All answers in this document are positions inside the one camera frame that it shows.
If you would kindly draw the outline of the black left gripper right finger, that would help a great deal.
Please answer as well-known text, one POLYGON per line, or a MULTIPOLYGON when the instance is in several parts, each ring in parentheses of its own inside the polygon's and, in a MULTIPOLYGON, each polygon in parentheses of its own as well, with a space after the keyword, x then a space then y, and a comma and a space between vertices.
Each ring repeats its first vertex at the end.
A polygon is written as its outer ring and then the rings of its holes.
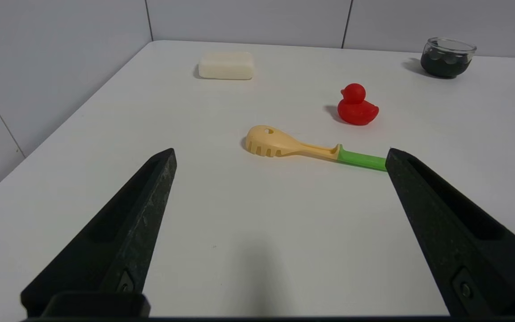
POLYGON ((450 316, 515 318, 515 235, 417 157, 385 166, 450 316))

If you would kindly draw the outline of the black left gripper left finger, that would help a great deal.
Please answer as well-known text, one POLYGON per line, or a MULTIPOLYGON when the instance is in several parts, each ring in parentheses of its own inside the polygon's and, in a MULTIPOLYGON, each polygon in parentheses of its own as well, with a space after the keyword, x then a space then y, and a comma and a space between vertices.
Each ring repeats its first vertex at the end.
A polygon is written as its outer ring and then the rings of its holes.
POLYGON ((27 318, 147 318, 143 295, 177 159, 150 157, 21 292, 27 318))

